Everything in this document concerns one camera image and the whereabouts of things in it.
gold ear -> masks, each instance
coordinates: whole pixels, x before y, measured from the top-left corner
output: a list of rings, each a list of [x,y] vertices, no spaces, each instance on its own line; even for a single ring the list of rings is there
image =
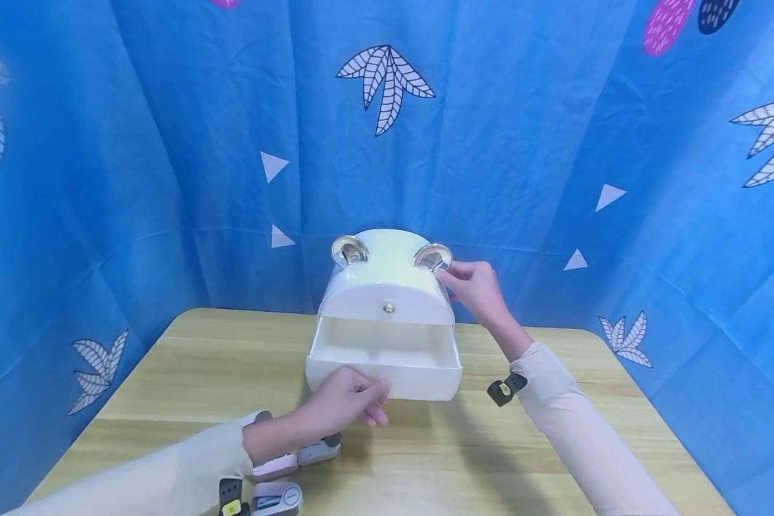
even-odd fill
[[[370,251],[364,242],[361,242],[358,237],[348,234],[335,239],[330,251],[333,255],[333,261],[342,268],[355,262],[366,262],[370,256]]]
[[[425,267],[430,272],[450,267],[452,262],[452,252],[441,244],[427,244],[416,251],[416,256],[413,257],[414,267]]]

black strap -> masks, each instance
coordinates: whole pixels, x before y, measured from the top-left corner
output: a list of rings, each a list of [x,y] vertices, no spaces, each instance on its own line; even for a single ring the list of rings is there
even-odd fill
[[[488,387],[488,395],[497,406],[506,406],[518,391],[527,386],[527,378],[511,373],[504,381],[496,380]]]
[[[249,516],[249,504],[241,501],[244,479],[222,478],[218,488],[219,516]]]

beige sleeve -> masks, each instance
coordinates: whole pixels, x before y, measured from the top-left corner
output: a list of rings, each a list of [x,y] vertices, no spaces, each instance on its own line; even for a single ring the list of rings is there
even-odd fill
[[[677,514],[549,348],[533,343],[510,370],[527,378],[527,387],[518,393],[522,407],[546,435],[597,515]]]
[[[252,471],[242,429],[258,414],[265,412],[203,430],[179,444],[80,480],[8,515],[202,515],[218,505],[220,479],[244,478]]]

white triangle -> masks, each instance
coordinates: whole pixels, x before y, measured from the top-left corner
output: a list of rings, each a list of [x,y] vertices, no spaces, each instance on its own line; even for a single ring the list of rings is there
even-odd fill
[[[278,158],[266,152],[261,153],[261,162],[264,164],[264,173],[267,175],[267,183],[275,179],[275,176],[287,166],[289,161]]]
[[[588,262],[585,262],[585,257],[582,256],[582,253],[579,253],[579,250],[577,249],[576,252],[573,253],[573,256],[570,257],[570,260],[568,260],[568,264],[565,265],[565,271],[583,269],[587,266]]]
[[[602,193],[599,194],[599,202],[596,205],[596,211],[602,210],[602,208],[608,206],[611,202],[614,202],[625,194],[625,190],[622,190],[621,188],[616,188],[616,186],[608,184],[603,185]]]
[[[286,247],[288,245],[295,245],[293,240],[287,235],[282,233],[282,230],[273,225],[272,227],[272,248]]]

sensor device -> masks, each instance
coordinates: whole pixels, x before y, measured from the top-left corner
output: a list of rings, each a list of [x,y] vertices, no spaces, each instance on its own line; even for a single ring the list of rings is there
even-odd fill
[[[265,482],[252,491],[252,516],[295,516],[304,499],[299,484],[294,482]]]
[[[222,478],[218,488],[219,516],[249,516],[249,504],[241,501],[243,479]]]
[[[511,373],[504,381],[496,380],[488,387],[488,395],[497,406],[506,406],[518,391],[527,386],[527,378]]]
[[[304,446],[298,451],[298,465],[310,466],[318,462],[324,462],[338,457],[340,452],[340,431],[337,434],[328,435],[316,444]]]
[[[249,478],[256,483],[267,482],[275,478],[286,477],[298,469],[298,456],[287,453],[272,461],[264,462],[261,466],[253,467]]]

